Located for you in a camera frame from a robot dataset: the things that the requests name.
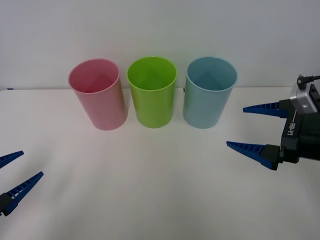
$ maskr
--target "plastic cup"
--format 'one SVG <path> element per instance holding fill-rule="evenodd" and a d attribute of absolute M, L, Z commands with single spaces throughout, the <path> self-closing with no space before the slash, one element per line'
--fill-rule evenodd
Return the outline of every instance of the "plastic cup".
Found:
<path fill-rule="evenodd" d="M 236 69 L 218 57 L 194 60 L 186 71 L 183 117 L 198 129 L 214 126 L 237 82 Z"/>
<path fill-rule="evenodd" d="M 91 59 L 76 66 L 68 82 L 93 125 L 113 130 L 127 119 L 119 69 L 107 59 Z"/>
<path fill-rule="evenodd" d="M 177 69 L 167 59 L 157 56 L 135 61 L 127 78 L 138 121 L 148 128 L 160 128 L 173 115 Z"/>

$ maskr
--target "cup rim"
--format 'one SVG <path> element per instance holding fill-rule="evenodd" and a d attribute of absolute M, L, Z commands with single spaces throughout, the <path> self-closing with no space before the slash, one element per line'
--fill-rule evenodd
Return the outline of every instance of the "cup rim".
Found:
<path fill-rule="evenodd" d="M 235 76 L 236 76 L 234 83 L 233 83 L 230 87 L 225 88 L 225 89 L 222 89 L 222 90 L 209 90 L 209 89 L 205 89 L 205 88 L 203 88 L 203 87 L 200 87 L 200 86 L 196 85 L 193 81 L 191 81 L 191 79 L 190 79 L 189 76 L 188 76 L 188 68 L 189 68 L 189 66 L 190 66 L 193 62 L 195 62 L 195 61 L 197 61 L 197 60 L 199 60 L 199 59 L 205 59 L 205 58 L 219 59 L 219 60 L 222 60 L 222 61 L 226 62 L 227 64 L 229 64 L 231 67 L 233 67 L 233 69 L 234 69 L 234 71 L 235 71 Z M 194 85 L 194 86 L 197 87 L 198 89 L 201 89 L 201 90 L 203 90 L 203 91 L 210 92 L 210 93 L 220 93 L 220 92 L 224 92 L 224 91 L 227 91 L 227 90 L 229 90 L 229 89 L 232 89 L 232 88 L 237 84 L 237 82 L 238 82 L 238 71 L 237 71 L 237 69 L 235 68 L 235 66 L 234 66 L 233 64 L 231 64 L 229 61 L 225 60 L 225 59 L 222 58 L 222 57 L 217 57 L 217 56 L 202 56 L 202 57 L 198 57 L 198 58 L 196 58 L 195 60 L 193 60 L 192 62 L 190 62 L 190 64 L 189 64 L 188 67 L 186 68 L 186 78 L 189 80 L 189 82 L 190 82 L 192 85 Z"/>
<path fill-rule="evenodd" d="M 74 71 L 77 67 L 79 67 L 80 65 L 85 64 L 85 63 L 87 63 L 87 62 L 95 61 L 95 60 L 103 60 L 103 61 L 107 61 L 107 62 L 115 65 L 115 67 L 116 67 L 116 69 L 117 69 L 117 71 L 118 71 L 118 75 L 117 75 L 116 80 L 114 81 L 114 83 L 112 83 L 112 84 L 111 84 L 110 86 L 108 86 L 107 88 L 105 88 L 105 89 L 103 89 L 103 90 L 101 90 L 101 91 L 96 91 L 96 92 L 83 92 L 83 91 L 78 91 L 77 89 L 75 89 L 74 87 L 72 87 L 71 84 L 70 84 L 70 76 L 71 76 L 71 74 L 73 73 L 73 71 Z M 102 93 L 102 92 L 104 92 L 104 91 L 107 91 L 107 90 L 111 89 L 111 88 L 119 81 L 119 79 L 120 79 L 120 70 L 119 70 L 118 65 L 115 64 L 115 62 L 113 62 L 113 61 L 111 61 L 111 60 L 109 60 L 109 59 L 107 59 L 107 58 L 92 58 L 92 59 L 85 60 L 85 61 L 79 63 L 78 65 L 76 65 L 76 66 L 70 71 L 69 76 L 68 76 L 68 84 L 69 84 L 70 88 L 71 88 L 72 90 L 74 90 L 75 92 L 77 92 L 77 93 L 84 94 L 84 95 L 94 95 L 94 94 L 99 94 L 99 93 Z"/>
<path fill-rule="evenodd" d="M 129 80 L 128 72 L 129 72 L 129 69 L 131 68 L 131 66 L 132 66 L 133 64 L 135 64 L 136 62 L 142 60 L 142 59 L 149 59 L 149 58 L 158 58 L 158 59 L 166 60 L 167 62 L 169 62 L 169 63 L 172 64 L 172 66 L 173 66 L 174 69 L 175 69 L 175 77 L 174 77 L 173 81 L 172 81 L 169 85 L 167 85 L 167 86 L 165 86 L 165 87 L 163 87 L 163 88 L 159 88 L 159 89 L 147 90 L 147 89 L 143 89 L 143 88 L 140 88 L 140 87 L 135 86 L 135 85 Z M 173 63 L 172 61 L 164 58 L 164 57 L 161 57 L 161 56 L 144 56 L 144 57 L 141 57 L 141 58 L 135 60 L 133 63 L 131 63 L 131 65 L 129 66 L 128 70 L 126 71 L 126 79 L 127 79 L 127 81 L 129 82 L 129 84 L 130 84 L 132 87 L 134 87 L 135 89 L 138 89 L 138 90 L 141 90 L 141 91 L 146 91 L 146 92 L 156 92 L 156 91 L 160 91 L 160 90 L 163 90 L 163 89 L 166 89 L 166 88 L 170 87 L 172 84 L 174 84 L 174 83 L 176 82 L 177 76 L 178 76 L 178 70 L 177 70 L 177 67 L 174 65 L 174 63 Z"/>

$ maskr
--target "white table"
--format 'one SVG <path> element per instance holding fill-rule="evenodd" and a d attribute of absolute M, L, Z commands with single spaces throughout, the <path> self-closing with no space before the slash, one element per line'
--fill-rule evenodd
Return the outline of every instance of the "white table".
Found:
<path fill-rule="evenodd" d="M 128 118 L 95 129 L 71 90 L 0 92 L 0 156 L 24 156 L 0 170 L 0 193 L 44 176 L 11 215 L 1 240 L 316 240 L 320 162 L 277 171 L 226 141 L 279 145 L 285 120 L 243 113 L 290 88 L 235 88 L 219 123 L 196 129 L 177 89 L 171 122 L 141 126 L 128 89 Z"/>

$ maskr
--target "pink cup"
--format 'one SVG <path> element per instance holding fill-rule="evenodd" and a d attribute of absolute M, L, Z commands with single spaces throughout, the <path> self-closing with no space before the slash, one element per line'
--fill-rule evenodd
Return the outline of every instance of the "pink cup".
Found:
<path fill-rule="evenodd" d="M 69 85 L 97 129 L 112 130 L 127 119 L 119 69 L 107 59 L 91 59 L 76 66 Z"/>

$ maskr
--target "white wall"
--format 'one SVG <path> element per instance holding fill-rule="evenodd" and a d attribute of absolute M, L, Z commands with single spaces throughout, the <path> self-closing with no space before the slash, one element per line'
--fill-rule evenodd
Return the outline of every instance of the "white wall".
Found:
<path fill-rule="evenodd" d="M 70 70 L 109 58 L 232 62 L 239 86 L 291 86 L 320 74 L 319 0 L 1 0 L 0 88 L 67 88 Z"/>

